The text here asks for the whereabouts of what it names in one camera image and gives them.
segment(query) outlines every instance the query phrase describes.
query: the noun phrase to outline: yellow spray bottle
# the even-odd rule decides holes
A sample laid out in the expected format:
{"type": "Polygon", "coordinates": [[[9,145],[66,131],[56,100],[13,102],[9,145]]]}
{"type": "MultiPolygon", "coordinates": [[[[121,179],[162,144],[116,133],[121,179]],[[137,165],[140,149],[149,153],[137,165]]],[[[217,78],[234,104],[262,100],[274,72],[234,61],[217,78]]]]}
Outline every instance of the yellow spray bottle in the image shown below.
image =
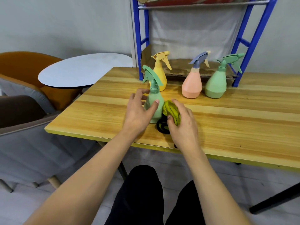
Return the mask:
{"type": "Polygon", "coordinates": [[[161,60],[166,63],[167,67],[171,70],[171,66],[168,60],[168,55],[170,54],[170,51],[160,52],[152,56],[156,62],[153,71],[156,73],[156,75],[159,77],[160,81],[163,83],[163,86],[159,87],[159,91],[163,91],[166,88],[167,85],[167,78],[165,75],[165,72],[163,71],[163,67],[161,65],[161,60]]]}

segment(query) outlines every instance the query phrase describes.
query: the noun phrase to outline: yellow table edge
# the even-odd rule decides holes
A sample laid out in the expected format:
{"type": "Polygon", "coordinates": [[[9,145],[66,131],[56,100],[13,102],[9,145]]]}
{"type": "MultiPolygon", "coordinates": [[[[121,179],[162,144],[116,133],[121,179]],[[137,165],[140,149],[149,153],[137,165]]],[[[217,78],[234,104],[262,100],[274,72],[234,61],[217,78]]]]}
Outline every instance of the yellow table edge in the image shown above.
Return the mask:
{"type": "MultiPolygon", "coordinates": [[[[109,138],[93,137],[93,136],[51,130],[51,129],[47,129],[47,126],[45,127],[45,131],[47,133],[77,137],[77,138],[82,138],[82,139],[87,139],[87,140],[95,140],[95,141],[102,141],[102,142],[109,142],[111,140],[109,138]]],[[[169,148],[169,147],[161,147],[161,146],[141,144],[141,143],[133,143],[131,146],[138,147],[138,148],[152,149],[152,150],[157,150],[157,151],[165,151],[165,152],[182,154],[179,149],[174,149],[174,148],[169,148]]],[[[234,163],[242,163],[242,164],[247,164],[247,165],[252,165],[252,166],[262,166],[262,167],[272,168],[272,169],[282,169],[282,170],[300,172],[300,168],[297,168],[297,167],[282,166],[282,165],[276,165],[276,164],[271,164],[271,163],[266,163],[266,162],[251,161],[251,160],[225,157],[225,156],[219,156],[219,155],[211,155],[211,154],[207,154],[207,153],[206,153],[206,155],[208,158],[211,158],[211,159],[224,160],[224,161],[234,162],[234,163]]]]}

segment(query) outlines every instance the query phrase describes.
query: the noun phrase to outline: green spray bottle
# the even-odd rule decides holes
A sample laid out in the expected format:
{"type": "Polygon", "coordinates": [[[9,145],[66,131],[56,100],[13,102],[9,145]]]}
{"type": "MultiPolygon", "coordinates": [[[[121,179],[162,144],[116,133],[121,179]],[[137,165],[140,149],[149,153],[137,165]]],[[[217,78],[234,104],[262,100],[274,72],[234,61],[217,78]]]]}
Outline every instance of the green spray bottle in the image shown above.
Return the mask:
{"type": "Polygon", "coordinates": [[[220,63],[218,70],[211,76],[205,85],[205,94],[214,99],[221,98],[227,88],[226,83],[226,68],[227,64],[231,64],[232,68],[242,73],[241,67],[238,64],[238,60],[245,56],[245,53],[231,54],[219,59],[220,63]]]}
{"type": "Polygon", "coordinates": [[[162,116],[163,103],[165,102],[159,91],[159,86],[163,86],[163,83],[149,66],[143,65],[143,69],[145,70],[143,83],[147,80],[151,82],[150,93],[146,99],[144,109],[148,110],[155,100],[159,100],[158,108],[150,121],[150,123],[157,123],[162,116]]]}

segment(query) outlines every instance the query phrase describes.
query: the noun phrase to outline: hand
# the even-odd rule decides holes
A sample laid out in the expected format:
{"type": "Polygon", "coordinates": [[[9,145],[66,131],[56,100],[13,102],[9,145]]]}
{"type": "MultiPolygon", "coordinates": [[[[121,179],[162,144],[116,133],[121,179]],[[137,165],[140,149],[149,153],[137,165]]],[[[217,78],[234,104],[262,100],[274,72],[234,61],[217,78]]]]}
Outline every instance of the hand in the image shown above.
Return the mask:
{"type": "Polygon", "coordinates": [[[143,95],[145,93],[148,94],[149,89],[137,89],[136,93],[131,94],[127,104],[123,130],[132,133],[135,138],[146,129],[159,105],[159,100],[155,100],[151,107],[145,110],[142,107],[145,104],[142,100],[147,99],[147,96],[143,95]]]}
{"type": "Polygon", "coordinates": [[[173,142],[182,152],[200,149],[197,122],[192,111],[176,99],[172,99],[172,102],[178,107],[181,115],[181,123],[179,126],[175,125],[171,115],[168,116],[167,123],[173,142]]]}

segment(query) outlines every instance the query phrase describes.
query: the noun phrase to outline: spray nozzle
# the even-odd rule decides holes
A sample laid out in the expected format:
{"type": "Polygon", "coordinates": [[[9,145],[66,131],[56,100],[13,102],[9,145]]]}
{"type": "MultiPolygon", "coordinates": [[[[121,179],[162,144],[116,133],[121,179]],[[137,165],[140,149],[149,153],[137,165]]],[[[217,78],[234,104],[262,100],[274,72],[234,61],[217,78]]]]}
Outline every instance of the spray nozzle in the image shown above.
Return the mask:
{"type": "Polygon", "coordinates": [[[200,64],[204,62],[206,66],[209,68],[207,57],[210,54],[210,51],[205,51],[201,54],[199,54],[197,57],[195,57],[189,64],[194,64],[193,68],[198,69],[200,68],[200,64]]]}
{"type": "Polygon", "coordinates": [[[152,56],[155,60],[162,60],[164,63],[166,63],[167,67],[172,70],[169,60],[168,60],[168,55],[170,54],[170,51],[164,51],[164,52],[159,52],[152,56]]]}
{"type": "Polygon", "coordinates": [[[157,74],[149,66],[143,65],[143,69],[145,70],[143,83],[145,83],[147,80],[151,81],[150,93],[159,93],[159,86],[163,86],[163,83],[161,82],[157,74]]]}
{"type": "Polygon", "coordinates": [[[227,55],[227,56],[223,57],[222,59],[219,59],[218,62],[221,63],[221,65],[225,65],[225,67],[226,67],[226,64],[231,64],[232,68],[235,71],[236,71],[236,69],[238,69],[238,71],[240,73],[243,73],[239,63],[237,62],[243,56],[245,56],[245,53],[231,54],[231,55],[227,55]]]}

